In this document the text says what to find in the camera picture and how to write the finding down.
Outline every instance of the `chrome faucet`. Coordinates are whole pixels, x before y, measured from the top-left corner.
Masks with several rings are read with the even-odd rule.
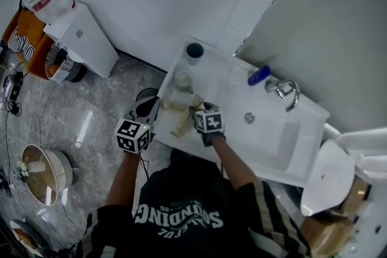
[[[288,91],[284,91],[284,86],[290,86],[290,89]],[[273,92],[276,91],[277,95],[283,99],[286,96],[290,95],[292,92],[295,92],[293,102],[290,104],[290,106],[286,107],[286,112],[289,112],[290,110],[293,110],[294,107],[297,105],[298,100],[300,99],[300,87],[298,84],[293,80],[277,80],[277,81],[267,81],[265,84],[265,90],[267,92]]]

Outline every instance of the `glove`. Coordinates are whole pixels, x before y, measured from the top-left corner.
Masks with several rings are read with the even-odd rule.
[[[201,135],[205,147],[211,146],[211,138],[221,135],[224,139],[224,123],[222,113],[218,106],[213,103],[204,102],[204,109],[189,107],[190,116],[193,119],[194,128]]]

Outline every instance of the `gray tile floor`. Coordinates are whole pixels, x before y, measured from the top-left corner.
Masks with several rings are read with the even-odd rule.
[[[7,63],[14,68],[19,59],[11,54]],[[6,222],[25,219],[54,250],[68,248],[78,242],[86,227],[88,213],[103,205],[123,157],[123,152],[112,139],[118,118],[124,116],[142,89],[159,88],[163,79],[163,73],[127,56],[121,56],[109,79],[88,72],[78,83],[56,85],[32,74],[27,75],[19,96],[22,115],[15,117],[9,114],[7,120],[10,174],[15,189],[12,190],[12,198],[7,198],[4,191],[0,192],[2,218]],[[39,116],[46,100],[47,105],[40,119],[39,140]],[[1,110],[0,164],[7,173],[6,118],[7,111]],[[61,200],[54,206],[40,207],[24,184],[17,182],[13,175],[22,150],[31,143],[41,144],[42,148],[61,150],[73,167],[79,168],[74,172],[73,185],[65,190]],[[169,147],[153,141],[148,150],[142,153],[143,158],[149,160],[150,174],[169,165],[170,151]],[[138,195],[145,181],[145,173],[140,167],[134,210],[137,209]],[[270,185],[277,198],[300,224],[302,216],[282,185],[275,182]]]

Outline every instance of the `hand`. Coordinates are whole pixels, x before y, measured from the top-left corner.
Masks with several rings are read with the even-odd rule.
[[[201,135],[204,146],[206,147],[211,146],[212,145],[211,140],[213,137],[223,137],[224,139],[226,139],[226,137],[224,136],[223,119],[221,118],[221,112],[219,107],[217,107],[212,103],[204,102],[204,109],[195,109],[193,106],[190,106],[189,113],[193,119],[194,128]],[[219,118],[220,127],[218,129],[210,129],[210,128],[207,128],[208,126],[207,124],[203,124],[207,122],[207,117],[210,115],[214,115],[215,117]],[[198,126],[197,124],[198,118],[201,120],[201,123],[202,123],[201,126]]]

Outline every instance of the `orange cloth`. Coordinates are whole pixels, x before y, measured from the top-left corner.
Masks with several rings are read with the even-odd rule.
[[[44,36],[44,22],[29,10],[23,9],[18,18],[18,35],[27,36],[29,43],[35,48]]]

